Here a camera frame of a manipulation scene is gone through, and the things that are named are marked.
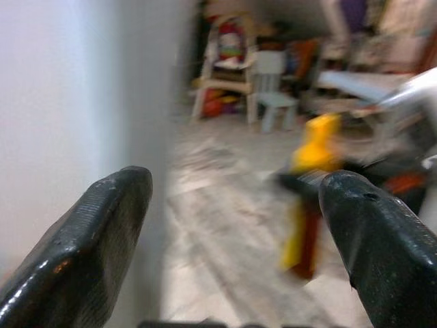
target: gray floor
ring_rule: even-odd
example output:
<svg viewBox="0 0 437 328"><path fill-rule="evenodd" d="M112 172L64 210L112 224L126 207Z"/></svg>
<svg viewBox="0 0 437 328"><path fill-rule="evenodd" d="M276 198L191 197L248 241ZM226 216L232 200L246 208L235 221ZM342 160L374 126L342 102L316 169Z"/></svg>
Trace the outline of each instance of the gray floor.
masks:
<svg viewBox="0 0 437 328"><path fill-rule="evenodd" d="M236 327L371 327L327 229L318 271L307 283L279 268L294 202L271 173L300 144L302 131L249 131L244 118L196 125L173 118L176 131L167 198L163 318L213 318Z"/></svg>

